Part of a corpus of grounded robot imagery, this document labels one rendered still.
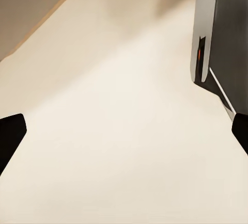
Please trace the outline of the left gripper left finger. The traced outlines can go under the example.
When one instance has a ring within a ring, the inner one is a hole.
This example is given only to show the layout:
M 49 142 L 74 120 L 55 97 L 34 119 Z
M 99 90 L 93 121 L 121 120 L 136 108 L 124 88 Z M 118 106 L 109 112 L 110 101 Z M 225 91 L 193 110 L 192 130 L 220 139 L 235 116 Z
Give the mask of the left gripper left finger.
M 0 176 L 27 133 L 22 113 L 0 119 Z

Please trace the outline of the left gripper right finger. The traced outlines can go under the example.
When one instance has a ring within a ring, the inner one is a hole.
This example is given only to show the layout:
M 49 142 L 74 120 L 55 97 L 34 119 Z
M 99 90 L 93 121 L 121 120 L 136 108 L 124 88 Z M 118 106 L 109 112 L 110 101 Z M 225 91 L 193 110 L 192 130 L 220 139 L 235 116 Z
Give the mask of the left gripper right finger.
M 248 155 L 248 115 L 236 113 L 231 131 Z

